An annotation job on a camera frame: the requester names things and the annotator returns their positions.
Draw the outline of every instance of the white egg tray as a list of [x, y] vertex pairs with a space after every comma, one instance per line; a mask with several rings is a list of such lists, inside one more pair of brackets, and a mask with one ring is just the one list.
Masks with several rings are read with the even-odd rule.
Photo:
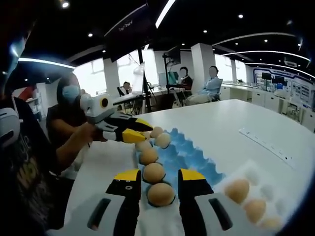
[[240, 204], [242, 208], [246, 203], [254, 199], [266, 201], [266, 211], [256, 225], [260, 225], [267, 218], [274, 217], [280, 218], [282, 226], [287, 223], [296, 209], [296, 202], [276, 184], [276, 181], [269, 173], [252, 160], [247, 161], [241, 168], [225, 177], [213, 187], [213, 190], [224, 194], [225, 187], [237, 179], [247, 179], [250, 182], [249, 193]]

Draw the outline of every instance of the blue face mask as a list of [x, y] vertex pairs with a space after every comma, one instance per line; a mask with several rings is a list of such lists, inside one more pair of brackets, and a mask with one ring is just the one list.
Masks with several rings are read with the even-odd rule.
[[79, 87], [76, 85], [69, 85], [63, 88], [63, 97], [68, 103], [73, 104], [75, 98], [80, 94]]

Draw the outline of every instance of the robotic hand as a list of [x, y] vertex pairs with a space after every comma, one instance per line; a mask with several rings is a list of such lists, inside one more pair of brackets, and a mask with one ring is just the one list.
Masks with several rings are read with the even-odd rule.
[[91, 97], [83, 94], [80, 107], [85, 112], [88, 123], [103, 130], [103, 137], [124, 143], [144, 141], [141, 132], [151, 131], [152, 126], [142, 119], [117, 112], [108, 94]]

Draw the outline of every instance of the window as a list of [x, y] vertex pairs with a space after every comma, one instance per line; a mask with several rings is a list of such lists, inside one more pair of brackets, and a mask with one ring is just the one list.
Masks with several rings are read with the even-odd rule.
[[243, 80], [244, 83], [247, 83], [246, 65], [239, 60], [235, 60], [235, 66], [236, 66], [236, 79]]
[[[147, 81], [153, 85], [158, 84], [158, 72], [153, 50], [142, 50], [143, 61], [145, 62], [145, 74]], [[134, 83], [133, 71], [139, 66], [138, 51], [133, 51], [117, 60], [118, 76], [120, 86], [127, 81]]]
[[233, 81], [231, 60], [228, 57], [215, 54], [218, 77], [223, 81]]
[[106, 92], [106, 80], [103, 59], [97, 59], [74, 69], [81, 89], [92, 97]]

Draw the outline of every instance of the led light strip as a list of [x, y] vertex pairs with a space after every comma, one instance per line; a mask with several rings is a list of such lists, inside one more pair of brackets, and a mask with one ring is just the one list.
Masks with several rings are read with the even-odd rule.
[[47, 60], [40, 60], [40, 59], [33, 59], [33, 58], [19, 58], [19, 61], [38, 62], [38, 63], [44, 63], [44, 64], [50, 64], [50, 65], [58, 65], [58, 66], [62, 66], [62, 67], [70, 68], [70, 69], [75, 69], [75, 67], [70, 66], [70, 65], [65, 65], [65, 64], [61, 64], [61, 63], [47, 61]]
[[279, 52], [279, 51], [244, 51], [244, 52], [227, 53], [227, 54], [223, 54], [222, 56], [228, 56], [228, 55], [234, 55], [234, 54], [242, 54], [242, 53], [281, 53], [281, 54], [286, 54], [286, 55], [302, 58], [302, 59], [307, 60], [307, 61], [311, 61], [310, 59], [305, 58], [305, 57], [300, 56], [300, 55], [296, 55], [296, 54], [293, 54], [293, 53]]
[[284, 65], [274, 65], [274, 64], [265, 64], [265, 63], [245, 63], [245, 64], [246, 65], [254, 65], [255, 64], [255, 65], [278, 66], [278, 67], [287, 68], [287, 69], [290, 69], [290, 70], [295, 70], [295, 71], [301, 72], [301, 73], [306, 74], [306, 75], [308, 75], [308, 76], [310, 76], [310, 77], [315, 79], [315, 76], [310, 75], [310, 74], [308, 74], [308, 73], [306, 73], [306, 72], [304, 72], [302, 70], [294, 69], [294, 68], [291, 68], [291, 67], [288, 67], [288, 66], [284, 66]]
[[163, 21], [164, 17], [166, 16], [167, 12], [169, 11], [169, 9], [171, 9], [174, 2], [175, 2], [175, 0], [168, 0], [163, 11], [161, 12], [160, 16], [157, 19], [156, 28], [158, 28], [160, 26], [161, 22]]

